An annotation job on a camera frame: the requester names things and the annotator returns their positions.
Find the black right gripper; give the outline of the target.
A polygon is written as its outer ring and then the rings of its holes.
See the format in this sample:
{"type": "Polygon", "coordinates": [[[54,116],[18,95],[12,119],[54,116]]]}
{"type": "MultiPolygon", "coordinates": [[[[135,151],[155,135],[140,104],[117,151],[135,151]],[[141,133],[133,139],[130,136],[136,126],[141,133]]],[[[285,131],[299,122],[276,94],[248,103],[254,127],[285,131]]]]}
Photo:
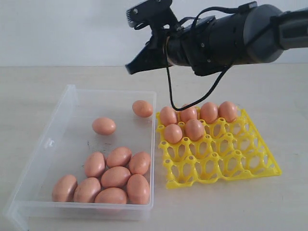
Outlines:
{"type": "Polygon", "coordinates": [[[127,72],[133,75],[139,72],[171,67],[165,52],[166,40],[165,29],[153,30],[146,47],[130,63],[125,65],[127,72]]]}

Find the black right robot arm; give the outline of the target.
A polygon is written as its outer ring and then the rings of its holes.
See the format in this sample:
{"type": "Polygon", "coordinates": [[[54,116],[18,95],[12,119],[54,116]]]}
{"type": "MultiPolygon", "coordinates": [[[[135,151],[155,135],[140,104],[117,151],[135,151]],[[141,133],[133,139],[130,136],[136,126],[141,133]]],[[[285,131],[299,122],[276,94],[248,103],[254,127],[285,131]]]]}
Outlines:
{"type": "Polygon", "coordinates": [[[150,40],[126,65],[130,74],[188,66],[197,76],[222,71],[227,65],[271,63],[285,50],[308,45],[308,11],[282,12],[255,1],[236,8],[217,7],[225,17],[192,17],[184,26],[169,0],[146,0],[126,12],[130,27],[149,26],[150,40]]]}

